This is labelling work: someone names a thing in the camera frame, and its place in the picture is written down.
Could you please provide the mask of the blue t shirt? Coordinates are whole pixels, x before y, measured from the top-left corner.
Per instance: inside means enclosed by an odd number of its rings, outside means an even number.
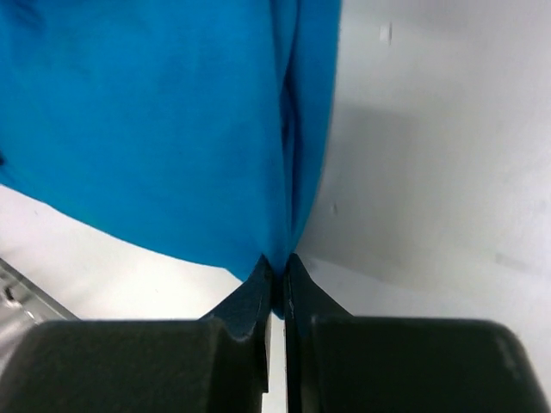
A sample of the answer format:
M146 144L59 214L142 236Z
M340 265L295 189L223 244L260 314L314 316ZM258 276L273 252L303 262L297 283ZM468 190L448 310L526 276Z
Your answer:
M111 236L282 275L318 190L338 1L4 1L1 183Z

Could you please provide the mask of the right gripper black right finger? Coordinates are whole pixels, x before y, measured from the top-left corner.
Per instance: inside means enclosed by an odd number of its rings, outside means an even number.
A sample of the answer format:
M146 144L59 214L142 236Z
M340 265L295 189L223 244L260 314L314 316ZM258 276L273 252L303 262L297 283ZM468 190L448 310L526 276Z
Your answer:
M547 412L522 343L473 319L362 317L298 256L282 278L291 412Z

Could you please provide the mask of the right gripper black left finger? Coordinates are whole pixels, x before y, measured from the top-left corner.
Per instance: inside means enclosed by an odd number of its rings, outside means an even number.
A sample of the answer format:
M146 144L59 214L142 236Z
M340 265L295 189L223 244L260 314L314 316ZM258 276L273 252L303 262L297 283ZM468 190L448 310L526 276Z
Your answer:
M196 320L52 321L1 377L4 412L258 412L269 389L273 272Z

